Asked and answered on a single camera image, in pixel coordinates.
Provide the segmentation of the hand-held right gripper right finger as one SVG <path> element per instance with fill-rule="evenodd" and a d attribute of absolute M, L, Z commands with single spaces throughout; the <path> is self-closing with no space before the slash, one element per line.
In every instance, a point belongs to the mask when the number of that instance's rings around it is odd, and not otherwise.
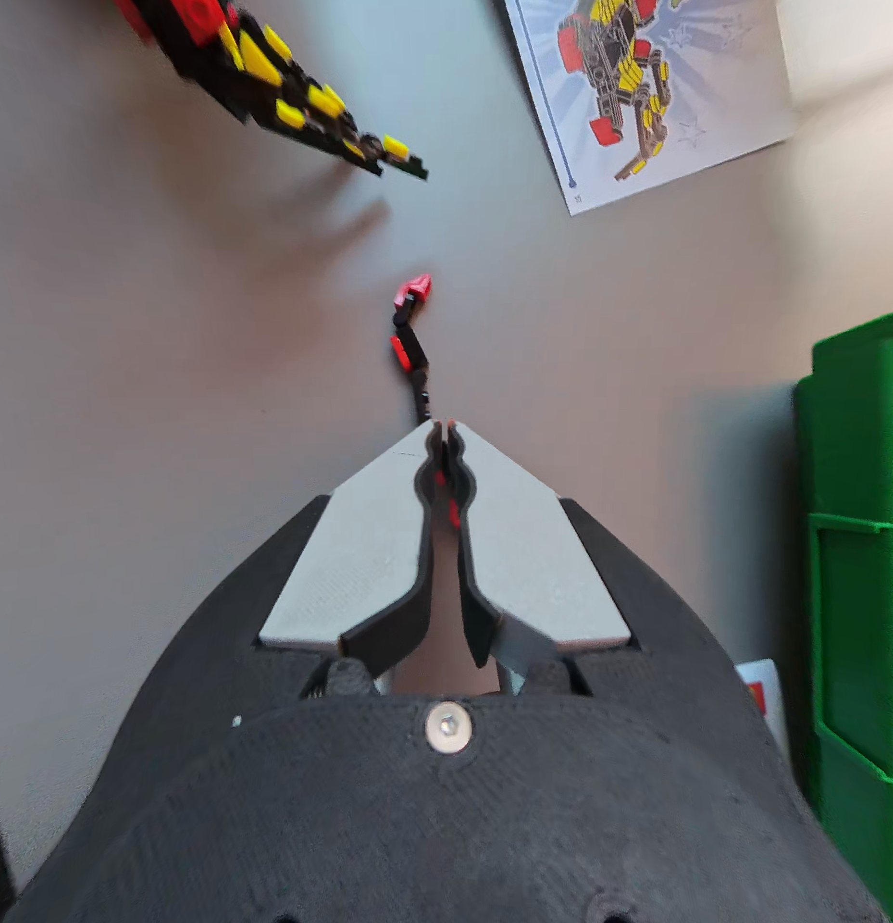
<path fill-rule="evenodd" d="M 632 640 L 562 498 L 466 424 L 446 448 L 463 629 L 476 665 L 494 660 L 518 694 L 533 665 Z"/>

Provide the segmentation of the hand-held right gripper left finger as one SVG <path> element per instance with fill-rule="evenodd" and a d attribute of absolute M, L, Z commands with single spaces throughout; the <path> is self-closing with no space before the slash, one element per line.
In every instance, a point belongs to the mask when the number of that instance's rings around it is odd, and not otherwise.
<path fill-rule="evenodd" d="M 328 496 L 259 631 L 263 645 L 358 660 L 378 678 L 421 644 L 441 446 L 440 422 L 420 424 Z"/>

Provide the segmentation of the red and black lego leg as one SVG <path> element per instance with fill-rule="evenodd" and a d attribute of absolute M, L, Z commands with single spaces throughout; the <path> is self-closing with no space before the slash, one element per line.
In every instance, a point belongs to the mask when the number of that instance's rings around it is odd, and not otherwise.
<path fill-rule="evenodd" d="M 394 332 L 390 337 L 390 343 L 395 358 L 409 381 L 418 424 L 427 422 L 432 418 L 427 386 L 429 362 L 412 328 L 412 322 L 416 312 L 425 305 L 432 287 L 431 274 L 422 273 L 403 283 L 394 297 L 394 313 L 392 317 Z M 443 445 L 440 449 L 440 468 L 434 476 L 434 480 L 438 486 L 447 487 L 450 491 L 449 520 L 454 529 L 458 531 L 460 528 L 460 513 L 455 497 L 455 484 L 451 470 L 447 435 L 448 432 L 444 431 Z"/>

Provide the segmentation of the black and yellow lego model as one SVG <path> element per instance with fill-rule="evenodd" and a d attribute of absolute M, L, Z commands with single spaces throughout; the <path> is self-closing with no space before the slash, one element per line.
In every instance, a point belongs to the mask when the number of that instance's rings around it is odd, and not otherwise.
<path fill-rule="evenodd" d="M 347 104 L 295 61 L 287 43 L 226 1 L 116 1 L 146 44 L 242 124 L 322 151 L 372 175 L 388 166 L 422 181 L 428 170 L 403 142 L 360 131 Z"/>

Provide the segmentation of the small white lego booklet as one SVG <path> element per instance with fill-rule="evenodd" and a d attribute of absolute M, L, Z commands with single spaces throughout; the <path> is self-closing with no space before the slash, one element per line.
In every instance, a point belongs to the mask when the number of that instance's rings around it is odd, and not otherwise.
<path fill-rule="evenodd" d="M 776 663 L 769 658 L 737 663 L 735 670 L 751 692 L 781 754 L 790 761 L 784 697 Z"/>

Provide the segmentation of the open lego instruction booklet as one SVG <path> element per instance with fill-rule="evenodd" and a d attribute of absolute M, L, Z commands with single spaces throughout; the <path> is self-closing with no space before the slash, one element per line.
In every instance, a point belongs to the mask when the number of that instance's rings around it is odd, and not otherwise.
<path fill-rule="evenodd" d="M 776 2 L 503 5 L 571 216 L 794 131 Z"/>

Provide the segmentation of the green plastic bin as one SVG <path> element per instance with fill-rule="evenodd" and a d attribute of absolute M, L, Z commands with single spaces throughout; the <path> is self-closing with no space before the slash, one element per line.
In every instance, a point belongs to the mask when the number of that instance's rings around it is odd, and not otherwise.
<path fill-rule="evenodd" d="M 807 790 L 893 921 L 893 314 L 818 342 L 794 412 L 810 635 Z"/>

